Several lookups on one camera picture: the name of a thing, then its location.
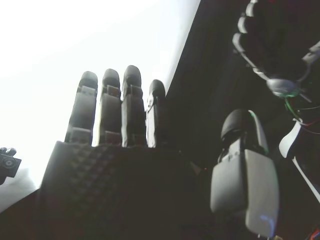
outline textured palm surface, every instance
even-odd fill
[[[38,195],[41,237],[182,239],[208,220],[195,182],[177,151],[58,142]]]

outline camera lens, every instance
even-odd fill
[[[17,161],[13,157],[6,157],[2,160],[1,166],[5,169],[12,169],[16,166]]]

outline white background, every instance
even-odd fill
[[[0,3],[0,147],[22,159],[0,185],[0,212],[39,187],[63,141],[85,71],[140,69],[166,90],[200,0],[8,0]]]

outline bright white light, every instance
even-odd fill
[[[16,148],[22,164],[0,195],[26,178],[39,186],[55,142],[64,140],[83,72],[101,83],[106,69],[122,77],[135,65],[144,100],[153,79],[168,89],[199,2],[2,1],[0,147]]]

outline green wire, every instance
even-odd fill
[[[297,120],[299,120],[300,117],[295,113],[295,111],[294,111],[293,108],[291,107],[288,99],[285,98],[284,101],[285,101],[285,104],[286,104],[287,108],[289,109],[289,111],[293,114],[293,116],[294,116]]]

